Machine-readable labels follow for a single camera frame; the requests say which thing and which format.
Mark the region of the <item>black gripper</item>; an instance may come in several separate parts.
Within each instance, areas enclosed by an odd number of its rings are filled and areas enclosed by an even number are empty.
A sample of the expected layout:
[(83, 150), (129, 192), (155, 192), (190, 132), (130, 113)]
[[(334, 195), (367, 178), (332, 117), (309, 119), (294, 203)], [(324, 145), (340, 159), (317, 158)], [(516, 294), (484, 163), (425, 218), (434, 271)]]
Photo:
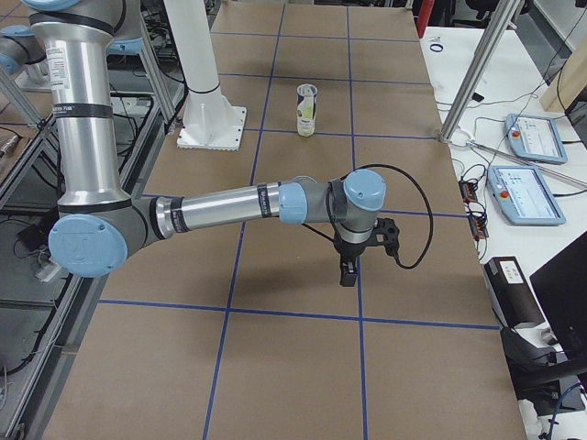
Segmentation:
[(361, 243), (349, 243), (340, 236), (335, 236), (333, 245), (339, 254), (340, 280), (342, 287), (354, 287), (358, 278), (357, 259), (370, 244), (367, 238)]

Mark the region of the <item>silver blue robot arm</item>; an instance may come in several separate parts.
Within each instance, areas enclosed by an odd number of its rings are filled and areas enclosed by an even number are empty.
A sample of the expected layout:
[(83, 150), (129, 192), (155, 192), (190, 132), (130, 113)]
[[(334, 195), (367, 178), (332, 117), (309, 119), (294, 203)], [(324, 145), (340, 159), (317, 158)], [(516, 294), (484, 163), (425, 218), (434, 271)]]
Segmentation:
[(50, 230), (52, 258), (70, 273), (102, 277), (150, 244), (199, 228), (276, 217), (328, 223), (340, 282), (354, 284), (357, 259), (384, 243), (386, 184), (371, 170), (327, 183), (308, 177), (194, 198), (133, 200), (121, 186), (106, 52), (140, 40), (136, 1), (31, 1), (29, 22), (46, 49), (65, 191)]

